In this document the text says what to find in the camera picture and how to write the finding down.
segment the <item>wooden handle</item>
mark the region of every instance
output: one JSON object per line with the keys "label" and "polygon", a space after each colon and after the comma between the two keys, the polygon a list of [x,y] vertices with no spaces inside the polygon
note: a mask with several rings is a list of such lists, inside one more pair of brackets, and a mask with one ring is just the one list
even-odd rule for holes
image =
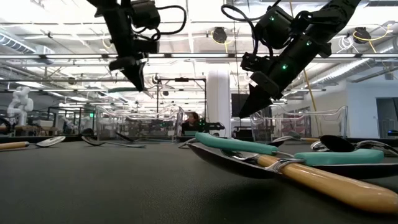
{"label": "wooden handle", "polygon": [[301,140],[310,141],[310,142],[316,142],[316,141],[319,141],[320,139],[317,139],[317,138],[301,138]]}
{"label": "wooden handle", "polygon": [[27,146],[29,146],[29,142],[3,143],[3,144],[0,144],[0,150],[17,149],[17,148],[20,148],[20,147],[27,147]]}
{"label": "wooden handle", "polygon": [[[257,163],[267,167],[277,160],[273,156],[261,156]],[[286,165],[280,172],[352,207],[375,213],[398,212],[398,195],[383,187],[297,163]]]}

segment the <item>person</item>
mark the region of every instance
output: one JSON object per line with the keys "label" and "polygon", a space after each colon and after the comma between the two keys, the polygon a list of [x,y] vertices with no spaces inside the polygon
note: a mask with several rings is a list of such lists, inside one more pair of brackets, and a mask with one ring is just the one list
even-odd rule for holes
{"label": "person", "polygon": [[199,115],[196,112],[189,114],[188,119],[182,124],[182,134],[185,131],[199,131]]}

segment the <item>dark gray table surface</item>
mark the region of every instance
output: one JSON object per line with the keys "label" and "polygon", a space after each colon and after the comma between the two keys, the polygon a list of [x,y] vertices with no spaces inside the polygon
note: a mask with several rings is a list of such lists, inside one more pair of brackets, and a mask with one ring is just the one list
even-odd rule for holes
{"label": "dark gray table surface", "polygon": [[[367,181],[398,192],[398,177]],[[229,174],[176,145],[68,142],[0,153],[0,223],[396,224],[398,216],[364,213],[287,179]]]}

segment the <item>teal silicone handle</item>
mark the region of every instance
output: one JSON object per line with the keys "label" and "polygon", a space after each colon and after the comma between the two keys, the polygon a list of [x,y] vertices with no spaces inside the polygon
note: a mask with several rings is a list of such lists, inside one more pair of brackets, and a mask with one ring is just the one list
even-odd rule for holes
{"label": "teal silicone handle", "polygon": [[338,164],[375,164],[380,163],[384,153],[374,149],[358,149],[353,152],[300,152],[296,159],[305,159],[308,166]]}
{"label": "teal silicone handle", "polygon": [[278,151],[278,148],[275,146],[235,139],[223,139],[207,133],[196,133],[195,138],[205,146],[229,151],[253,152],[266,155],[273,155],[273,151]]}

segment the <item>white pillar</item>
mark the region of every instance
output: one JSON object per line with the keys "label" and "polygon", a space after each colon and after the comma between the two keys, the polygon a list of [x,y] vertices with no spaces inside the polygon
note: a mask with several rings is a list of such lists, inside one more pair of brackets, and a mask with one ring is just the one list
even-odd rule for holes
{"label": "white pillar", "polygon": [[206,91],[207,121],[220,122],[225,126],[225,130],[210,131],[210,133],[218,133],[220,137],[231,137],[231,92],[228,65],[210,65]]}

